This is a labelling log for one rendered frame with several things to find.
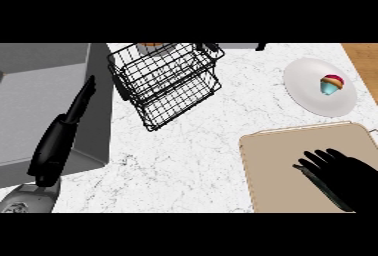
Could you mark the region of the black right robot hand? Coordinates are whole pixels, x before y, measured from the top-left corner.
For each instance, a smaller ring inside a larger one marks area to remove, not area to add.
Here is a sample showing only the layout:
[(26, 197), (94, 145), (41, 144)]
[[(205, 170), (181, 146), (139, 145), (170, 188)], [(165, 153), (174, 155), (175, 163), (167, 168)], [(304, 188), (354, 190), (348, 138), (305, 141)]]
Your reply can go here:
[(378, 170), (354, 157), (328, 148), (325, 151), (304, 152), (298, 165), (319, 172), (328, 168), (335, 175), (336, 183), (350, 193), (356, 213), (378, 213)]

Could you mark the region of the beige rectangular tray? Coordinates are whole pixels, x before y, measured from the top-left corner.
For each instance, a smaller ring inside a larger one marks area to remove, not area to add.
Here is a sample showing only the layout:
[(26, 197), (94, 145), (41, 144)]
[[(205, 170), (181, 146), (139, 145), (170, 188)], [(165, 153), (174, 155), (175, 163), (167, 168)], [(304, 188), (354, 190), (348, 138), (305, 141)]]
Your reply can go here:
[(342, 213), (301, 171), (305, 151), (332, 148), (378, 170), (378, 137), (350, 121), (243, 135), (239, 151), (257, 213)]

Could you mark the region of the grey flat object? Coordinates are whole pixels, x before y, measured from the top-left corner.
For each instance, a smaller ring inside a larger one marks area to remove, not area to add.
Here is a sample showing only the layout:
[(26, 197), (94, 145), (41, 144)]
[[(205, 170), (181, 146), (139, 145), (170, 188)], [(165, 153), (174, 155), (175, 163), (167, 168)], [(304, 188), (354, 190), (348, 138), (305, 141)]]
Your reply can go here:
[(258, 43), (217, 43), (221, 49), (255, 49)]

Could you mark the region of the dark long eggplant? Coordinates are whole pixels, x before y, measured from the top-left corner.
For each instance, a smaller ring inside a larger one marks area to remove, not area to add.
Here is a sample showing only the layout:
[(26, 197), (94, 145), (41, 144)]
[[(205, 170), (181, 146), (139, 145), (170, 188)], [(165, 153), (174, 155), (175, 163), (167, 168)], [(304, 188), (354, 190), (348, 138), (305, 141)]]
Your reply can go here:
[(333, 205), (344, 211), (353, 212), (353, 203), (350, 202), (350, 193), (344, 187), (336, 183), (335, 175), (328, 168), (320, 168), (319, 172), (310, 170), (304, 165), (294, 164), (292, 167), (298, 169), (317, 187), (323, 195), (328, 197)]

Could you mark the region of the white oval plate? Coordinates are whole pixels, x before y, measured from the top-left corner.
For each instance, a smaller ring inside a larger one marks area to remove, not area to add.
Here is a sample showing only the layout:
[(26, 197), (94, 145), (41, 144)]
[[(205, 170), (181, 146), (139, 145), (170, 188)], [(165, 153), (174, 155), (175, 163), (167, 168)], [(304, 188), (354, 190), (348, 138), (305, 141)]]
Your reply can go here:
[[(320, 92), (320, 79), (338, 75), (344, 87), (326, 96)], [(344, 72), (328, 62), (313, 58), (301, 58), (289, 63), (283, 71), (283, 84), (297, 104), (311, 113), (325, 117), (347, 115), (357, 102), (353, 82)]]

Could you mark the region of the cupcake with blue wrapper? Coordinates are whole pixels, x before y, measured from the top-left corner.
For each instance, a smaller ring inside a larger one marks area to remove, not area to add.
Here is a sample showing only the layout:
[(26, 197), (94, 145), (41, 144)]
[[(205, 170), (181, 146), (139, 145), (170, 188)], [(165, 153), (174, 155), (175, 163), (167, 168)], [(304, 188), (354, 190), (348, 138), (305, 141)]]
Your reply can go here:
[(338, 75), (329, 74), (320, 79), (320, 92), (329, 96), (344, 87), (344, 80)]

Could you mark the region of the white and orange container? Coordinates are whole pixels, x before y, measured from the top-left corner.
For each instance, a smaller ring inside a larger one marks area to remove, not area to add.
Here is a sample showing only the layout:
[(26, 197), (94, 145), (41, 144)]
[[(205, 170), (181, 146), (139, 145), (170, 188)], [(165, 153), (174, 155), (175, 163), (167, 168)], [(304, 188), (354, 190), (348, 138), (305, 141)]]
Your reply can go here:
[(161, 56), (165, 54), (162, 43), (139, 43), (137, 51), (141, 55)]

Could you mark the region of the grey sink basin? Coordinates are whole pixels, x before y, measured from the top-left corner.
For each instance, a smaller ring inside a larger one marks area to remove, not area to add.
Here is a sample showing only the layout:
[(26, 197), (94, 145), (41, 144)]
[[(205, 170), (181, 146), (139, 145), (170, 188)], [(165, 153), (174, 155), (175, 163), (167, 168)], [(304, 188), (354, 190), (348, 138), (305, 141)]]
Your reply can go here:
[(63, 172), (109, 162), (113, 82), (103, 43), (0, 43), (0, 188), (26, 183), (32, 153), (88, 79), (96, 93), (79, 120)]

